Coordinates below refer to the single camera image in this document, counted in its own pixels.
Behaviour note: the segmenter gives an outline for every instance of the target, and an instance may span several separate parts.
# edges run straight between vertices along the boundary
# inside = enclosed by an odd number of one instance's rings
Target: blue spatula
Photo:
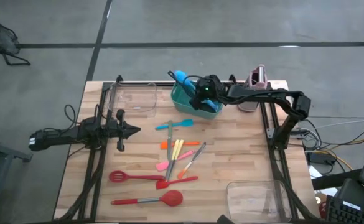
[[[193,122],[192,119],[186,119],[186,120],[183,120],[180,123],[172,123],[172,127],[176,127],[176,126],[189,127],[189,126],[193,126],[193,125],[194,125],[194,122]],[[156,130],[162,130],[162,129],[165,129],[165,128],[168,128],[168,124],[157,126]]]

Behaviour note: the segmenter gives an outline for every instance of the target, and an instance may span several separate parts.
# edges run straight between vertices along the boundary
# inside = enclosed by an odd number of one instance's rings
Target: teal plastic container
[[[214,113],[204,110],[195,110],[189,103],[191,97],[189,97],[183,90],[183,88],[177,83],[175,83],[174,87],[172,88],[170,97],[172,98],[172,101],[174,102],[175,107],[178,111],[188,113],[194,116],[199,116],[205,119],[214,119],[223,107],[221,103],[214,102],[218,106],[216,112]]]

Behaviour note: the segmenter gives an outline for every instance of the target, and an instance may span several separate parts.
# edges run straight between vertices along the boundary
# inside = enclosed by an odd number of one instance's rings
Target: keyboard
[[[364,224],[364,208],[327,196],[327,221]]]

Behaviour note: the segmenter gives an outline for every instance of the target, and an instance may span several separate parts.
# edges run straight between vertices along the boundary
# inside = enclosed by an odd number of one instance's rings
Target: butcher block tabletop
[[[103,82],[86,83],[78,121],[93,116],[95,105],[100,100],[102,85]],[[271,81],[271,85],[273,88],[288,88],[285,80]],[[124,140],[124,152],[119,152],[116,148],[118,138],[108,141],[96,222],[215,222],[220,215],[229,216],[226,188],[230,182],[273,180],[260,108],[256,112],[245,113],[236,105],[228,105],[223,107],[214,120],[205,120],[178,112],[170,98],[171,89],[156,88],[155,108],[151,110],[141,113],[126,111],[125,121],[140,127],[141,131]],[[124,98],[116,97],[115,109],[122,103],[151,99],[153,87],[117,88],[116,96],[119,95]],[[278,105],[276,111],[282,123],[287,115]],[[172,140],[207,143],[203,153],[185,174],[185,177],[198,176],[198,180],[173,184],[161,190],[156,190],[155,180],[129,179],[122,183],[109,180],[108,176],[114,170],[121,170],[128,175],[165,175],[165,171],[156,170],[156,164],[167,160],[166,150],[160,149],[160,143],[166,141],[168,130],[156,131],[155,127],[167,124],[168,120],[180,122],[184,119],[192,119],[194,125],[174,127]],[[301,142],[290,140],[290,143]],[[70,153],[82,146],[72,145]],[[180,155],[199,148],[200,146],[184,146]],[[89,150],[83,149],[67,161],[54,218],[61,217],[82,191],[88,157]],[[299,146],[289,146],[286,149],[286,157],[292,188],[304,205],[319,216],[303,149]],[[192,156],[175,163],[171,180],[177,179],[177,174],[191,158]],[[111,204],[112,200],[160,197],[169,190],[182,192],[184,200],[181,205],[169,207],[163,202]],[[86,205],[87,213],[90,211],[91,195]]]

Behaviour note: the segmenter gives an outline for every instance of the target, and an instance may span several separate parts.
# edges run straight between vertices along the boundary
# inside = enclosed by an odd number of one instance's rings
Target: concrete floor
[[[24,44],[95,43],[106,1],[0,0],[0,22]],[[364,0],[113,0],[108,16],[104,43],[364,42]],[[68,126],[63,107],[79,107],[92,53],[22,49],[30,67],[9,67],[0,57],[0,142],[29,152],[31,133]],[[93,80],[118,74],[125,80],[166,80],[174,69],[245,79],[259,63],[270,79],[286,79],[291,90],[312,99],[315,125],[364,119],[364,47],[101,49]],[[362,131],[364,123],[319,130],[329,142],[349,141]],[[34,153],[30,164],[13,163],[0,223],[51,219],[67,149],[52,147]],[[364,164],[364,144],[335,152],[353,168]]]

